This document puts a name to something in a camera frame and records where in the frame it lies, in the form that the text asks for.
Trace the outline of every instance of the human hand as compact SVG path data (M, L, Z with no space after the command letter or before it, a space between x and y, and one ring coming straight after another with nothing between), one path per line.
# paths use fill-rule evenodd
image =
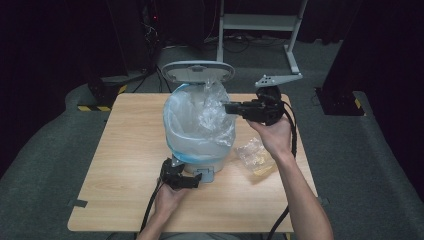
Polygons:
M291 154L291 126L287 117L283 116L271 126L249 120L247 120L247 123L259 133L265 149L271 154L272 158L277 159Z
M164 183L156 195L155 214L169 218L189 191L187 188L176 191Z

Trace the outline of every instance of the yellow-black tape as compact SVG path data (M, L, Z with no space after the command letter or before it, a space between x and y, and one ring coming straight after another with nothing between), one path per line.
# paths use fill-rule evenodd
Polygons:
M359 100L358 100L357 98L355 98L355 104L356 104L356 107L357 107L358 109L360 109L360 108L361 108L361 103L359 102Z
M127 85L124 85L119 89L118 95L125 92L125 90L127 90Z
M112 110L112 108L108 106L78 105L78 110L82 112L91 112L91 111L109 112L110 110Z

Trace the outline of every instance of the plastic wrapper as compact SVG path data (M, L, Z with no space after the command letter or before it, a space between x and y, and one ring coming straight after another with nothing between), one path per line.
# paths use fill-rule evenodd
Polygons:
M235 152L244 166L257 176L264 175L275 165L274 159L262 141L257 138L253 138L245 146L236 148Z
M164 124L169 148L188 163L224 159L235 139L234 115L225 113L222 102L229 96L221 82L183 84L166 101Z

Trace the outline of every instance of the black equipment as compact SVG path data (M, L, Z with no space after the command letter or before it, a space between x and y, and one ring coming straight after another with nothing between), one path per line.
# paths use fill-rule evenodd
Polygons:
M250 102L225 103L225 112L237 114L253 122L265 123L270 126L278 122L284 115L284 102L277 86L260 87L256 91L258 99Z
M202 174L200 173L194 177L183 176L181 173L184 167L185 164L173 167L172 160L167 158L162 164L160 179L174 190L181 188L197 188L202 179Z

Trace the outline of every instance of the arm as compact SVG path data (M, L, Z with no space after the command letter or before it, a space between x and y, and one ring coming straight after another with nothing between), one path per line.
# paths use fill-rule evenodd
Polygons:
M274 125L248 121L261 136L264 147L275 160L289 203L293 229L298 239L333 239L324 209L307 184L290 152L290 123L283 117Z
M168 219L178 208L178 205L188 191L188 189L175 191L167 184L163 184L156 195L155 212L150 217L146 227L138 235L137 240L159 239Z

